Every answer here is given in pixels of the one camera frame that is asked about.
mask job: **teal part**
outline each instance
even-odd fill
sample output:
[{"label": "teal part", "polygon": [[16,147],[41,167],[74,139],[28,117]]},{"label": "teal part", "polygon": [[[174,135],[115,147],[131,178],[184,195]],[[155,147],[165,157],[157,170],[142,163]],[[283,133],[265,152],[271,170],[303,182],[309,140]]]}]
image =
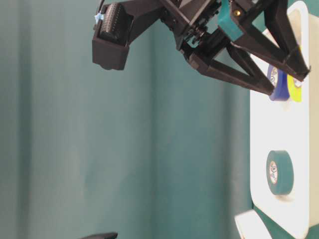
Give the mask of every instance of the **teal part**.
[{"label": "teal part", "polygon": [[[275,223],[259,208],[254,207],[254,210],[259,215],[261,220],[264,222],[273,239],[295,239],[288,232],[286,232],[281,226]],[[319,238],[319,225],[309,228],[308,234],[305,239],[318,239]]]},{"label": "teal part", "polygon": [[[277,182],[273,183],[270,177],[270,165],[275,162],[277,168]],[[287,195],[294,185],[294,170],[289,154],[284,150],[270,151],[267,157],[266,174],[268,186],[274,195]]]},{"label": "teal part", "polygon": [[243,35],[243,32],[230,17],[228,0],[221,1],[218,25],[232,41],[237,40]]}]

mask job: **teal backdrop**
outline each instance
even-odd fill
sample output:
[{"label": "teal backdrop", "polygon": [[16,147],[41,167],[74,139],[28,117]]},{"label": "teal backdrop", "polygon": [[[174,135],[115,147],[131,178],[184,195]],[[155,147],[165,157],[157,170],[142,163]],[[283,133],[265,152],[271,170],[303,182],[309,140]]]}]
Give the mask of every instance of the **teal backdrop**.
[{"label": "teal backdrop", "polygon": [[92,64],[96,5],[1,2],[0,237],[238,239],[249,92],[191,69],[160,22],[125,71]]}]

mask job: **black 3d-printed part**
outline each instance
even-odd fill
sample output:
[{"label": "black 3d-printed part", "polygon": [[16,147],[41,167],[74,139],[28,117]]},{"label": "black 3d-printed part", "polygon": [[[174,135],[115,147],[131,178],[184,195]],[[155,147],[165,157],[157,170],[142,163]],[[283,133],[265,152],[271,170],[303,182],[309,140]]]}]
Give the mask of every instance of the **black 3d-printed part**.
[{"label": "black 3d-printed part", "polygon": [[131,22],[131,18],[125,12],[122,4],[110,4],[104,15],[100,29],[100,38],[125,45]]},{"label": "black 3d-printed part", "polygon": [[117,233],[105,233],[105,234],[96,234],[91,235],[82,239],[115,239],[117,238]]}]

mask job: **electrical tape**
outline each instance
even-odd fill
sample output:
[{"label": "electrical tape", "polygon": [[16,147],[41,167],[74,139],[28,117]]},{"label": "electrical tape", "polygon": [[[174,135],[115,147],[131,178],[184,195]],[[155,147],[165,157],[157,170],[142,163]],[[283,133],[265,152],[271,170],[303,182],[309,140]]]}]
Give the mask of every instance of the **electrical tape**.
[{"label": "electrical tape", "polygon": [[269,65],[268,79],[274,85],[274,92],[269,96],[272,101],[286,101],[289,99],[287,74],[276,67]]},{"label": "electrical tape", "polygon": [[274,195],[290,194],[294,185],[293,163],[284,150],[270,151],[266,164],[267,181]]}]

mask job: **roll of tape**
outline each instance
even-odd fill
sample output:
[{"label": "roll of tape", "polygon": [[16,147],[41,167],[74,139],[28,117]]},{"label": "roll of tape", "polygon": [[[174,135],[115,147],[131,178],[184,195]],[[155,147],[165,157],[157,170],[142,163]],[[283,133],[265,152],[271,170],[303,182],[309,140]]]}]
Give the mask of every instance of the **roll of tape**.
[{"label": "roll of tape", "polygon": [[296,80],[292,76],[288,75],[287,83],[288,83],[288,91],[289,91],[290,97],[295,102],[301,102],[302,101],[301,82]]},{"label": "roll of tape", "polygon": [[284,150],[270,151],[266,164],[267,181],[274,195],[290,194],[294,185],[293,163]]},{"label": "roll of tape", "polygon": [[272,101],[286,101],[289,99],[287,74],[276,67],[269,65],[268,79],[274,85],[274,92],[269,96]]},{"label": "roll of tape", "polygon": [[236,215],[235,223],[241,239],[271,239],[264,222],[254,210]]}]

